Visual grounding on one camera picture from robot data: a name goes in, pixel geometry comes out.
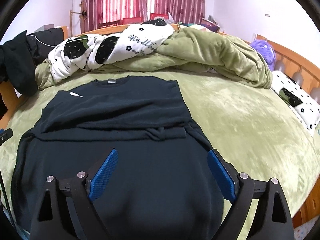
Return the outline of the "green and white patterned quilt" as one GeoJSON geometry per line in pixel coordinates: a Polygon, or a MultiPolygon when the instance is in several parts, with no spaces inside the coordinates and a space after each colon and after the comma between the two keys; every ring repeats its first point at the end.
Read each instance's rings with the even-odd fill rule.
{"type": "Polygon", "coordinates": [[[166,68],[214,72],[256,88],[270,88],[272,83],[266,61],[242,39],[191,27],[175,30],[161,19],[135,23],[118,33],[68,38],[36,67],[35,81],[39,89],[45,89],[76,72],[166,68]]]}

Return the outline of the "white patterned pillow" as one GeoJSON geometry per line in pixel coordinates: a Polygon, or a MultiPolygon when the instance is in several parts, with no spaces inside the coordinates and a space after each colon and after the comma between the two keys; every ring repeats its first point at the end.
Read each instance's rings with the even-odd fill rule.
{"type": "Polygon", "coordinates": [[[271,89],[289,106],[311,135],[319,124],[319,104],[294,80],[279,70],[272,71],[271,89]]]}

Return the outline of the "red striped curtain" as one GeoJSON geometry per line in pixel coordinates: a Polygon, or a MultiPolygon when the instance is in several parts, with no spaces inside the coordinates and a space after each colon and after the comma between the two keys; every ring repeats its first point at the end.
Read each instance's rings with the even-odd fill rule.
{"type": "Polygon", "coordinates": [[[84,18],[81,30],[95,30],[101,23],[152,14],[171,15],[178,23],[199,23],[205,15],[205,0],[82,0],[84,18]]]}

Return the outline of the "green plush bed sheet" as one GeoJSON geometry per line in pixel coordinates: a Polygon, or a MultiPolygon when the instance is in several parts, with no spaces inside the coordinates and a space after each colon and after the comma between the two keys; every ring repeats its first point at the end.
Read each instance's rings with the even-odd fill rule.
{"type": "MultiPolygon", "coordinates": [[[[128,76],[177,81],[192,119],[212,149],[217,149],[237,170],[238,198],[230,203],[222,195],[222,220],[211,239],[294,238],[292,215],[319,175],[318,135],[311,135],[273,90],[249,87],[219,75],[179,71],[89,72],[37,92],[15,113],[10,123],[13,136],[1,146],[1,172],[11,205],[11,181],[20,139],[34,127],[54,96],[95,80],[115,83],[128,76]]],[[[58,239],[55,228],[39,235],[34,227],[63,218],[69,220],[72,237],[80,232],[86,239],[114,239],[99,217],[95,201],[87,196],[88,171],[67,179],[46,178],[31,227],[24,229],[32,239],[58,239]]]]}

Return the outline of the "red chair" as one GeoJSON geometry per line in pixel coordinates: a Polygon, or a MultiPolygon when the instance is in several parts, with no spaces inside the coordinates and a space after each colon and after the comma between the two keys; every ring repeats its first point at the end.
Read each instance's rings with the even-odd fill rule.
{"type": "Polygon", "coordinates": [[[169,23],[169,15],[168,14],[156,14],[156,13],[151,13],[149,20],[157,20],[161,19],[164,20],[166,23],[169,23]]]}

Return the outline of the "purple plush toy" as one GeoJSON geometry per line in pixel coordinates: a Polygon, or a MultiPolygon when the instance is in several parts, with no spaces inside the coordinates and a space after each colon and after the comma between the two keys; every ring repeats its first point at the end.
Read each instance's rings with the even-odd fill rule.
{"type": "Polygon", "coordinates": [[[273,47],[266,40],[261,39],[254,40],[250,43],[250,46],[263,57],[270,71],[274,71],[274,65],[277,59],[273,47]]]}

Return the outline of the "black jacket on footboard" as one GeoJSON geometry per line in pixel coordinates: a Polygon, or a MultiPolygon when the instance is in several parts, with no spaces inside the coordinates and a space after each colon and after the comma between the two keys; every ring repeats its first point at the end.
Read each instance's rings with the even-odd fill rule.
{"type": "Polygon", "coordinates": [[[10,81],[20,94],[33,96],[38,86],[35,69],[64,40],[62,28],[18,34],[1,45],[1,82],[10,81]]]}

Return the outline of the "wooden coat rack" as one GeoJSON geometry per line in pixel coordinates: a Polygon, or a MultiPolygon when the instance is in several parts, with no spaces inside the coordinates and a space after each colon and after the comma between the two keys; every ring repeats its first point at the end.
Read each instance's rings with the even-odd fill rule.
{"type": "Polygon", "coordinates": [[[87,10],[84,9],[84,2],[79,4],[78,10],[69,11],[70,36],[76,36],[82,33],[84,21],[87,18],[87,10]]]}

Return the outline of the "black sweatshirt with white logo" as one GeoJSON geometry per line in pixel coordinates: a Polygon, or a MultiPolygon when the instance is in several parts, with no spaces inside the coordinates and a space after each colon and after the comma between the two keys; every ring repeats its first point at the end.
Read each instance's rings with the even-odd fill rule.
{"type": "Polygon", "coordinates": [[[117,150],[116,169],[94,202],[114,239],[211,239],[223,214],[211,149],[177,81],[128,76],[61,90],[18,145],[17,223],[30,229],[48,176],[72,178],[117,150]]]}

